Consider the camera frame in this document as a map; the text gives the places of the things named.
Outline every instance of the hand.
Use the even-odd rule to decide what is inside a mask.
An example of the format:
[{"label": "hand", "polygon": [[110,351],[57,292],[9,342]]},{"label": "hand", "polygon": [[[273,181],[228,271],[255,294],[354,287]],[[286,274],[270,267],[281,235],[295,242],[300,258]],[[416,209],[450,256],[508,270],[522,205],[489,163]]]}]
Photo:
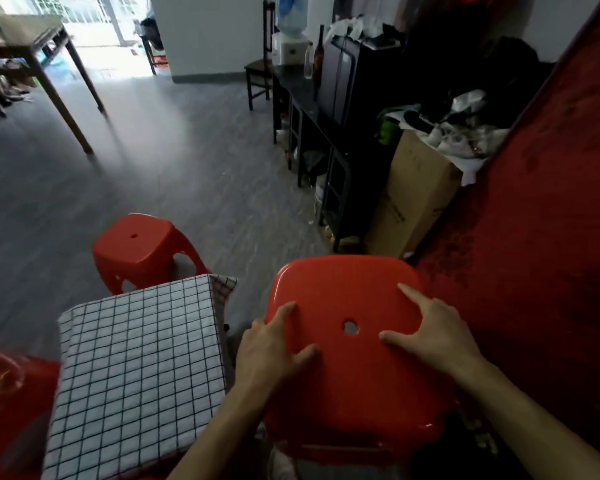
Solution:
[{"label": "hand", "polygon": [[242,336],[235,387],[247,395],[255,395],[262,407],[285,379],[302,371],[319,352],[318,346],[312,344],[296,355],[289,353],[285,322],[295,306],[293,301],[280,306],[268,325],[264,320],[254,320]]},{"label": "hand", "polygon": [[383,342],[402,347],[456,381],[486,362],[458,310],[437,298],[427,298],[402,283],[398,288],[420,307],[422,323],[413,335],[382,331],[380,339]]}]

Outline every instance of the wooden table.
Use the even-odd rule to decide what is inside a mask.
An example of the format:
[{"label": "wooden table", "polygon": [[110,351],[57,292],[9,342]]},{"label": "wooden table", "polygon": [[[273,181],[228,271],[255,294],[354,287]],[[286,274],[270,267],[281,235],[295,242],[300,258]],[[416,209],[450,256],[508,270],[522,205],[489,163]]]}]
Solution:
[{"label": "wooden table", "polygon": [[[24,59],[27,63],[26,65],[22,64],[22,68],[18,69],[0,68],[0,75],[37,78],[40,85],[47,92],[49,99],[55,104],[57,110],[80,142],[80,145],[82,145],[84,152],[92,155],[93,149],[91,145],[82,134],[78,124],[73,119],[71,113],[69,113],[69,110],[56,92],[56,88],[45,73],[46,67],[60,53],[62,48],[66,46],[75,66],[78,68],[80,75],[96,100],[98,109],[101,113],[105,113],[104,105],[80,60],[78,52],[73,46],[72,40],[64,29],[60,17],[44,15],[0,15],[0,38],[0,59]],[[40,51],[45,55],[42,62],[36,56]],[[6,117],[1,104],[0,115]]]}]

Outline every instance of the wooden chair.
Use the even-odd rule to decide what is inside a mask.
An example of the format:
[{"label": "wooden chair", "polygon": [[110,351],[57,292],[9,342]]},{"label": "wooden chair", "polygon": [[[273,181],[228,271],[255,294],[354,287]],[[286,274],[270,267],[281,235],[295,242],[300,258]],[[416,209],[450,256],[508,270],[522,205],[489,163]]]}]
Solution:
[{"label": "wooden chair", "polygon": [[[258,61],[247,64],[244,67],[247,76],[247,94],[249,97],[249,110],[253,111],[253,100],[256,97],[265,95],[269,100],[269,90],[272,89],[271,59],[270,53],[273,51],[271,37],[274,33],[276,17],[275,2],[262,1],[262,58]],[[251,87],[264,88],[263,91],[253,94]]]}]

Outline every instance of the red plastic stool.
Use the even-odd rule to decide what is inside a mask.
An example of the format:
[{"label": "red plastic stool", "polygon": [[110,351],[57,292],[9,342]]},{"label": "red plastic stool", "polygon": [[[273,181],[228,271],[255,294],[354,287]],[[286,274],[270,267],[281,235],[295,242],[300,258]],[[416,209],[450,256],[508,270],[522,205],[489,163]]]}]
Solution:
[{"label": "red plastic stool", "polygon": [[94,242],[92,251],[100,277],[113,294],[123,292],[125,280],[138,289],[168,283],[169,265],[178,253],[193,261],[196,274],[208,272],[183,233],[169,221],[145,214],[122,217]]},{"label": "red plastic stool", "polygon": [[265,322],[295,301],[286,324],[289,349],[320,347],[309,368],[274,395],[265,416],[268,434],[289,456],[387,465],[439,439],[454,403],[452,380],[378,337],[420,327],[420,311],[398,282],[421,289],[409,265],[373,256],[307,258],[278,273]]}]

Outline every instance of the cardboard box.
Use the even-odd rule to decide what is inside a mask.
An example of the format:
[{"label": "cardboard box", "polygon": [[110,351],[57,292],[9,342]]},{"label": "cardboard box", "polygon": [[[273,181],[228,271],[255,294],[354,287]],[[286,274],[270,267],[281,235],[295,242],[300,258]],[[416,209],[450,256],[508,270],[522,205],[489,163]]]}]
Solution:
[{"label": "cardboard box", "polygon": [[416,250],[460,188],[462,172],[406,130],[393,156],[371,227],[369,254],[403,258]]}]

